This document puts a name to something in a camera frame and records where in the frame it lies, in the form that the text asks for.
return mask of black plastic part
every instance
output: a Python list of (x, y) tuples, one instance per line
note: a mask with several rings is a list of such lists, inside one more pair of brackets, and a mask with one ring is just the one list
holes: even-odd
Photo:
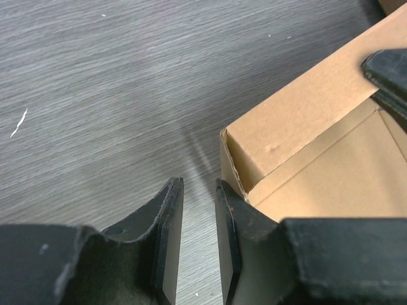
[(373, 100), (407, 131), (407, 49), (378, 51), (364, 61), (362, 69), (379, 88)]
[(98, 232), (0, 226), (0, 305), (175, 304), (184, 184)]
[(224, 304), (407, 304), (406, 219), (277, 224), (216, 184)]

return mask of gray wooden floor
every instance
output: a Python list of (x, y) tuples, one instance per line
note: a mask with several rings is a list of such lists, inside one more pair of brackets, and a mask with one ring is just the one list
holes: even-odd
[(177, 303), (220, 304), (219, 131), (381, 17), (375, 0), (0, 0), (0, 222), (102, 229), (182, 176)]

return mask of cardboard box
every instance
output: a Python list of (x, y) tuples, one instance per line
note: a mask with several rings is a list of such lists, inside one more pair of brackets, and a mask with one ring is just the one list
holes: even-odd
[(406, 217), (407, 135), (361, 72), (388, 48), (407, 48), (407, 5), (223, 130), (222, 179), (277, 221)]
[(407, 0), (378, 0), (378, 1), (386, 15), (390, 15), (392, 12), (396, 11), (399, 7), (401, 7), (404, 3), (407, 3)]

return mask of table surface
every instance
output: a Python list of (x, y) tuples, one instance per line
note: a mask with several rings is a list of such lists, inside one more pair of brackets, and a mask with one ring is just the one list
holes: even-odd
[(375, 0), (0, 0), (0, 222), (102, 229), (184, 177), (177, 303), (221, 304), (220, 130), (382, 14)]

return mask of white mark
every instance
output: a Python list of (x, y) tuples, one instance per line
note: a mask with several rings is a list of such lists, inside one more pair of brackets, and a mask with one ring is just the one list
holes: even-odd
[(27, 114), (27, 112), (28, 112), (28, 108), (25, 109), (25, 111), (24, 111), (24, 113), (23, 113), (23, 117), (22, 117), (21, 120), (17, 123), (17, 127), (15, 128), (14, 132), (10, 135), (10, 138), (11, 138), (12, 136), (14, 136), (14, 134), (15, 134), (15, 133), (17, 132), (17, 130), (18, 130), (18, 127), (20, 127), (20, 125), (24, 122), (25, 115)]
[(48, 249), (50, 246), (48, 246), (47, 243), (45, 243), (44, 245), (41, 246), (41, 248), (39, 249), (39, 254), (43, 255), (45, 250)]

